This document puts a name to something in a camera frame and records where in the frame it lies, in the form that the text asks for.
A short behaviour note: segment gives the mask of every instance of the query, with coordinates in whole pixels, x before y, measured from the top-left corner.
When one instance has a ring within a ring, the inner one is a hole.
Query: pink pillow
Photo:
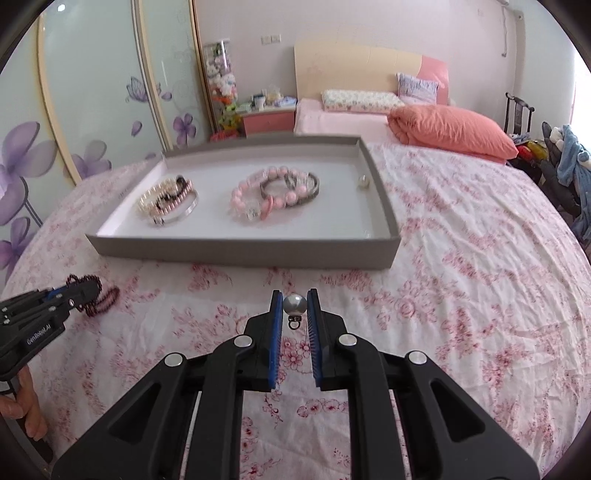
[[[388,115],[388,125],[405,145],[440,148],[504,164],[517,148],[493,120],[447,105],[405,105]]]

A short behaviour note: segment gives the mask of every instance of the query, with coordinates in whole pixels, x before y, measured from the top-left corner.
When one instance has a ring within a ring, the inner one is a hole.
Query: silver bead pendant
[[[291,330],[297,330],[301,324],[301,317],[306,313],[308,302],[297,293],[288,295],[283,300],[283,311],[287,314],[288,325]]]

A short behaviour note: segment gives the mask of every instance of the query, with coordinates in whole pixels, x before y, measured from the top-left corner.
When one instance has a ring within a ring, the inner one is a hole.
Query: chair
[[[531,130],[531,115],[535,112],[535,108],[529,106],[525,103],[521,98],[512,96],[509,92],[505,93],[507,97],[507,112],[505,114],[505,133],[509,130],[509,110],[511,108],[511,101],[515,102],[515,121],[513,123],[513,133],[515,135],[521,135],[522,130],[522,122],[523,122],[523,109],[527,108],[530,111],[530,116],[527,121],[527,132],[529,133]]]

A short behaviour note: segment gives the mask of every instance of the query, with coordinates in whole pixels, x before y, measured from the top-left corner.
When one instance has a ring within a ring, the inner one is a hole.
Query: headboard
[[[294,47],[298,99],[320,100],[326,89],[397,92],[398,72],[439,82],[437,103],[447,104],[449,76],[440,60],[351,43],[301,41]]]

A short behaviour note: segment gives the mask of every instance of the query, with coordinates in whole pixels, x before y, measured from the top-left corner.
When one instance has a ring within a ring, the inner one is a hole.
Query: pink headboard panel
[[[421,68],[418,71],[417,78],[421,80],[434,80],[439,83],[437,89],[437,103],[447,105],[449,98],[449,73],[447,64],[444,61],[432,59],[423,55],[421,59]]]

